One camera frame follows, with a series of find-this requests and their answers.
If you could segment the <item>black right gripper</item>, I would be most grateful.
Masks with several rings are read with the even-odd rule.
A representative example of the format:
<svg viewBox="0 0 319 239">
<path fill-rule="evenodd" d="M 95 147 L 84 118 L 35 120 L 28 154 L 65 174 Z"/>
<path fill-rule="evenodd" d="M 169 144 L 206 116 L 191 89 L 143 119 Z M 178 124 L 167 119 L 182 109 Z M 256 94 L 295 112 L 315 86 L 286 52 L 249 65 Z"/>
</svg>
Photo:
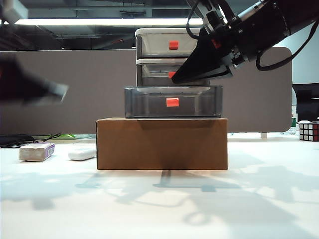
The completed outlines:
<svg viewBox="0 0 319 239">
<path fill-rule="evenodd" d="M 199 9 L 203 26 L 196 48 L 172 76 L 175 84 L 190 83 L 201 79 L 230 77 L 230 67 L 237 67 L 247 59 L 239 51 L 235 26 L 241 23 L 231 9 Z"/>
</svg>

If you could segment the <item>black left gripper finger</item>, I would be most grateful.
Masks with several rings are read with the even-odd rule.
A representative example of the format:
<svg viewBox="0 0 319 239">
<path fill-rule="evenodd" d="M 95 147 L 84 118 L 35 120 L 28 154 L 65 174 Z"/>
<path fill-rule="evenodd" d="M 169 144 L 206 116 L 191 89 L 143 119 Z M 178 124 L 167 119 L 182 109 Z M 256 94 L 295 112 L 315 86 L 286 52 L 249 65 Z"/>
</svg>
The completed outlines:
<svg viewBox="0 0 319 239">
<path fill-rule="evenodd" d="M 0 97 L 37 99 L 56 96 L 56 85 L 23 70 L 14 58 L 0 58 Z"/>
<path fill-rule="evenodd" d="M 26 106 L 42 106 L 59 104 L 63 101 L 65 94 L 46 94 L 40 97 L 31 97 L 22 101 Z"/>
</svg>

